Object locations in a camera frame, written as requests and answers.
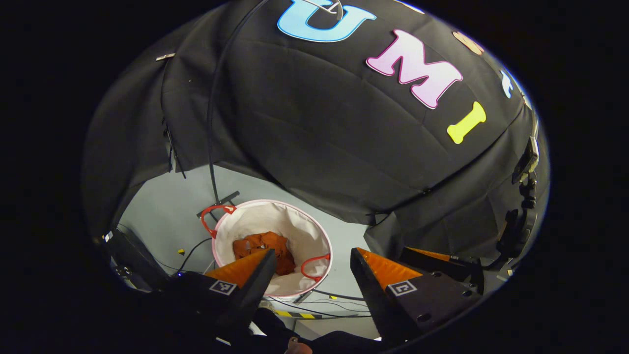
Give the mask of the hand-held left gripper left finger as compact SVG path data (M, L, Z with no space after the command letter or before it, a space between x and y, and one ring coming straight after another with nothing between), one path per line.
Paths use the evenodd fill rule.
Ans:
M204 275L176 278L167 287L176 331L233 345L249 332L276 267L276 251L269 248Z

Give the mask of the black equipment box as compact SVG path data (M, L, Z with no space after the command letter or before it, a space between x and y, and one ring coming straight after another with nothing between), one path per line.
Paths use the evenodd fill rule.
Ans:
M119 225L102 236L110 268L128 287L140 292L159 291L170 280L144 243L128 227Z

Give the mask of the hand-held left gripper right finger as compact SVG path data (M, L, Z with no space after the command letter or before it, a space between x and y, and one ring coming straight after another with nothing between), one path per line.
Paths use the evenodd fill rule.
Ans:
M440 271L420 273L355 247L350 268L387 345L420 338L474 307L480 295Z

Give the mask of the yellow black striped floor tape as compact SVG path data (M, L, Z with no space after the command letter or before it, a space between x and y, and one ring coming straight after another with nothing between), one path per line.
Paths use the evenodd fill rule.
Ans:
M293 318L297 320L321 320L323 318L323 316L319 314L312 314L307 312L289 312L275 310L274 313L280 317Z

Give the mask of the white plastic hanger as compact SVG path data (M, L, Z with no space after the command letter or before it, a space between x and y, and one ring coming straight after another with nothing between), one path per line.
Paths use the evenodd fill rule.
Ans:
M301 0L305 3L308 3L312 6L316 6L319 9L323 9L326 13L335 14L337 18L341 19L344 16L343 5L340 0L331 0L330 4L319 4L314 0Z

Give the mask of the white laundry hamper red handles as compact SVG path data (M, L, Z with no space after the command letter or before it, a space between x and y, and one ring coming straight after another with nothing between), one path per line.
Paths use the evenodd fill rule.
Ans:
M209 206L198 214L211 235L218 267L237 260L236 240L275 233L286 239L295 266L287 275L273 275L266 296L292 297L316 289L332 269L333 250L321 224L305 211L279 200L252 200L232 205Z

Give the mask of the orange corduroy jacket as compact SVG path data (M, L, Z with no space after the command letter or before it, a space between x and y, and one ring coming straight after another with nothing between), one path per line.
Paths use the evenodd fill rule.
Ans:
M296 267L294 257L288 245L288 239L275 232L248 235L243 239L234 240L234 258L240 260L254 253L274 249L277 259L276 274L285 276L293 273Z

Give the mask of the black backdrop cloth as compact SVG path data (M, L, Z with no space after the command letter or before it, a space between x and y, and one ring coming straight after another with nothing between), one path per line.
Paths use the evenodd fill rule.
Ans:
M341 19L269 0L243 27L222 74L214 165L366 225L382 255L415 247L491 258L506 213L522 202L512 173L535 138L538 218L526 255L548 206L550 158L517 78L488 46L425 10L340 2ZM91 235L166 174L167 143L177 171L207 168L213 69L251 4L230 0L144 47L104 94L82 161Z

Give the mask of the person's dark clothing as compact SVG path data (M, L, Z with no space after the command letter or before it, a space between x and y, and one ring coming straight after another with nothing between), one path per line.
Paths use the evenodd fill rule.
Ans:
M247 348L252 354L379 354L384 351L381 341L344 331L333 331L315 340L307 340L286 327L267 308L256 310L253 323L263 335L249 336Z

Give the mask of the black clothes rack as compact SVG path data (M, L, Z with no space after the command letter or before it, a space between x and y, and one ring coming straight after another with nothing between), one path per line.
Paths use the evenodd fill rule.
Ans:
M269 2L269 0L234 0L237 6L241 4L245 4L246 2L251 2L250 6L246 6L245 9L247 12L242 16L237 16L236 19L239 21L229 30L229 35L226 40L223 42L220 51L218 52L218 60L212 72L212 81L211 87L209 89L209 96L207 97L207 110L206 110L206 119L205 119L205 132L206 132L206 151L207 151L207 166L209 168L209 176L211 182L211 191L214 197L214 204L212 206L218 206L223 203L227 203L229 205L233 205L232 200L238 196L238 193L234 192L232 194L227 195L227 197L220 199L216 176L214 172L214 163L216 157L214 145L216 144L216 136L214 136L214 117L219 112L218 108L218 99L220 98L220 92L222 89L222 74L225 71L225 64L227 58L229 56L229 52L236 41L238 34L242 31L243 27L247 24L247 22L258 12L265 4Z

